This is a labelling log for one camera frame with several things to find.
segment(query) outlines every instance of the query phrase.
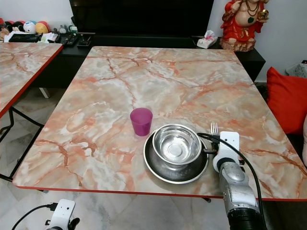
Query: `tv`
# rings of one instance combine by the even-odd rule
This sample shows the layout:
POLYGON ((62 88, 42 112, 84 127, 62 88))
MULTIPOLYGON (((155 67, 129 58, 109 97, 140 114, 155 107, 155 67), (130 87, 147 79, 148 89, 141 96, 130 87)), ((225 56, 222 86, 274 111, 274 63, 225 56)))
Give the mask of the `tv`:
POLYGON ((70 0, 79 33, 204 35, 214 0, 70 0))

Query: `black wire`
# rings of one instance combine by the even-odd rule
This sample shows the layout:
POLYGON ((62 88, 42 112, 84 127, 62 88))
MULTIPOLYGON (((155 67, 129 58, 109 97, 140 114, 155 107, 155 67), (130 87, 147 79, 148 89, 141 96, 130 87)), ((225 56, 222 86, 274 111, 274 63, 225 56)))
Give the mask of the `black wire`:
POLYGON ((257 195, 258 195, 258 203, 259 203, 259 210, 260 210, 260 215, 261 215, 261 218, 262 218, 262 221, 263 221, 263 224, 266 228, 266 224, 265 224, 265 218, 264 218, 264 213, 263 213, 263 205, 262 205, 262 198, 261 198, 261 190, 260 190, 260 184, 259 184, 259 180, 258 180, 258 176, 253 168, 253 166, 251 165, 251 163, 248 161, 248 159, 241 153, 239 152, 235 147, 233 147, 232 145, 228 144, 228 142, 220 139, 219 137, 217 136, 213 136, 213 135, 210 135, 210 134, 207 134, 207 133, 198 133, 197 134, 198 136, 202 137, 202 138, 205 138, 205 139, 208 139, 210 140, 209 138, 213 138, 215 140, 218 140, 220 142, 222 142, 223 144, 227 145, 229 148, 231 148, 233 151, 236 152, 236 154, 238 154, 245 162, 246 164, 248 165, 248 167, 250 168, 253 176, 254 176, 254 179, 255 179, 255 183, 256 183, 256 188, 257 188, 257 195))
POLYGON ((26 217, 28 216, 31 212, 39 209, 39 208, 42 208, 42 207, 49 207, 50 205, 41 205, 41 206, 38 206, 38 207, 35 207, 33 209, 31 209, 30 211, 28 211, 26 214, 24 214, 17 222, 16 224, 13 226, 12 230, 15 230, 15 228, 17 227, 17 225, 26 217))

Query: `black cable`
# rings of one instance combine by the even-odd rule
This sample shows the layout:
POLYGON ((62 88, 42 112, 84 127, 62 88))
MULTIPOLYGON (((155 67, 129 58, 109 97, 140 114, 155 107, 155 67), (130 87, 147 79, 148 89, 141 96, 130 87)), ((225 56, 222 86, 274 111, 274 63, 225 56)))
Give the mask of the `black cable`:
POLYGON ((26 214, 24 214, 17 222, 16 224, 13 226, 12 230, 15 230, 15 228, 17 227, 17 225, 24 219, 26 218, 26 216, 28 216, 31 212, 34 212, 35 210, 37 209, 40 209, 42 207, 48 207, 51 211, 54 211, 57 207, 57 203, 52 203, 52 204, 49 204, 49 205, 41 205, 41 206, 37 206, 33 209, 31 209, 30 211, 28 211, 26 214))
POLYGON ((260 184, 259 184, 259 180, 258 180, 258 176, 253 168, 253 166, 251 165, 251 163, 248 161, 248 159, 241 153, 239 152, 235 147, 233 147, 232 145, 228 144, 228 142, 220 139, 218 136, 215 136, 215 135, 210 135, 210 134, 207 134, 207 133, 198 133, 197 134, 198 136, 200 136, 201 138, 205 138, 205 139, 208 139, 208 140, 211 140, 211 139, 215 139, 215 140, 218 140, 220 142, 222 142, 223 144, 225 144, 226 146, 228 146, 229 148, 231 148, 234 152, 236 152, 236 154, 238 154, 245 162, 246 164, 248 165, 248 167, 250 168, 253 176, 254 176, 254 179, 255 179, 255 183, 256 183, 256 188, 257 188, 257 195, 258 195, 258 203, 259 203, 259 210, 260 210, 260 215, 261 215, 261 218, 262 218, 262 221, 263 221, 263 224, 266 228, 266 224, 265 224, 265 218, 264 218, 264 213, 263 213, 263 205, 262 205, 262 198, 261 198, 261 190, 260 190, 260 184))

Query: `black tv stand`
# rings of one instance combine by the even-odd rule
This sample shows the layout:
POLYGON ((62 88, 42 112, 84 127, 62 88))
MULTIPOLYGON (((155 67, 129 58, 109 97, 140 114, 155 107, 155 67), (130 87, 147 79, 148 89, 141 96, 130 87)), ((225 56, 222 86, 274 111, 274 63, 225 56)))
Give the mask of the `black tv stand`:
MULTIPOLYGON (((65 38, 66 36, 61 36, 60 42, 65 38)), ((193 38, 192 40, 189 37, 94 35, 88 47, 77 47, 78 41, 72 46, 64 46, 61 52, 34 80, 32 86, 42 88, 67 88, 93 46, 199 48, 195 45, 197 39, 193 38)), ((219 45, 219 40, 210 48, 222 49, 219 45)), ((237 52, 236 56, 250 78, 255 81, 265 63, 262 56, 255 49, 249 52, 237 52)))

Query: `white wall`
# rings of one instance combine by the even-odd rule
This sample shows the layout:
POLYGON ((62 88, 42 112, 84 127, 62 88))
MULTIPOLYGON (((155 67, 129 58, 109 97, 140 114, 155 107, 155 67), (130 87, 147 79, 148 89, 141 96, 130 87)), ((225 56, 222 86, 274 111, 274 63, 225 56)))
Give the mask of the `white wall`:
MULTIPOLYGON (((218 36, 224 7, 229 0, 214 0, 208 29, 218 36)), ((0 17, 4 20, 47 21, 51 28, 70 24, 69 0, 0 0, 0 17)), ((266 60, 257 81, 266 81, 273 66, 281 73, 286 67, 307 59, 307 0, 270 0, 266 4, 270 19, 256 34, 256 49, 266 60)))

